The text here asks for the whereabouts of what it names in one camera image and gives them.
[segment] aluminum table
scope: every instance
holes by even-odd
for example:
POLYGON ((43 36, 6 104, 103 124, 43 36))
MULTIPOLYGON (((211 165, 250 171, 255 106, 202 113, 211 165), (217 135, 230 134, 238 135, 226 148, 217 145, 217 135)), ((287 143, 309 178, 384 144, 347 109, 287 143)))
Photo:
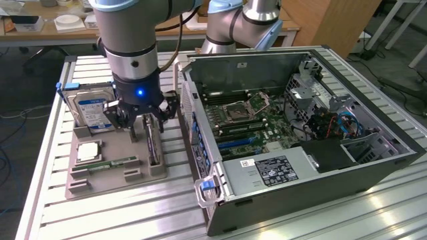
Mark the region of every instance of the aluminum table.
MULTIPOLYGON (((317 50, 400 127, 427 148, 427 129, 330 49, 319 46, 317 50)), ((171 55, 170 52, 159 54, 161 66, 171 55)), ((342 84, 326 72, 323 74, 323 81, 334 93, 346 94, 342 84)), ((163 91, 174 88, 173 76, 171 69, 161 75, 163 91)), ((111 78, 110 64, 102 56, 81 56, 77 61, 65 63, 63 84, 99 78, 111 78)), ((170 120, 165 127, 162 141, 169 177, 117 192, 67 200, 65 186, 74 118, 61 96, 55 97, 18 240, 384 240, 427 237, 426 156, 366 192, 209 237, 178 119, 170 120)))

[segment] motherboard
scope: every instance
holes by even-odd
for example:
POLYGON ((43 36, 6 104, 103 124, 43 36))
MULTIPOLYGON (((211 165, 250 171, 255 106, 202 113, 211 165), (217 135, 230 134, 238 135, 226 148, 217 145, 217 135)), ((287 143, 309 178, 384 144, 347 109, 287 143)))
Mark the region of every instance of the motherboard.
POLYGON ((289 149, 299 142, 281 102, 262 91, 206 97, 205 111, 223 161, 289 149))

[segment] green circuit board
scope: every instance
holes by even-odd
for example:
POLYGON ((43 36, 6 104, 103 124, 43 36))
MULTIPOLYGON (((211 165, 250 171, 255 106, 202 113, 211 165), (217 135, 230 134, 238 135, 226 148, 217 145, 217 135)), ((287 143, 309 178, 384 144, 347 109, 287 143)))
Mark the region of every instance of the green circuit board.
POLYGON ((207 104, 205 110, 225 161, 289 149, 299 142, 291 124, 267 95, 255 93, 247 101, 207 104), (249 144, 234 146, 247 140, 249 144))

